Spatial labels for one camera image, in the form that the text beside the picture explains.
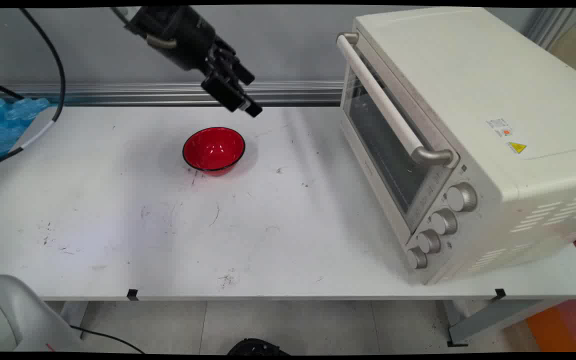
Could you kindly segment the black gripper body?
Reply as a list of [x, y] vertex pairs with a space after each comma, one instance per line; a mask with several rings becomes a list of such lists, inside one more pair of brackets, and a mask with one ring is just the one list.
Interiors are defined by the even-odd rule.
[[184, 71], [210, 71], [217, 34], [192, 7], [141, 6], [125, 27]]

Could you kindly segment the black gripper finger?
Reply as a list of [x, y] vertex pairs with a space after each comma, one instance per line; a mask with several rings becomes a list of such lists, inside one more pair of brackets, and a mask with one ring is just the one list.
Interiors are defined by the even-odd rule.
[[201, 88], [231, 113], [240, 110], [251, 117], [257, 117], [263, 111], [243, 89], [233, 86], [221, 75], [211, 74], [201, 82]]
[[250, 85], [256, 77], [242, 65], [236, 51], [222, 39], [211, 43], [208, 57], [208, 82], [218, 82], [227, 85]]

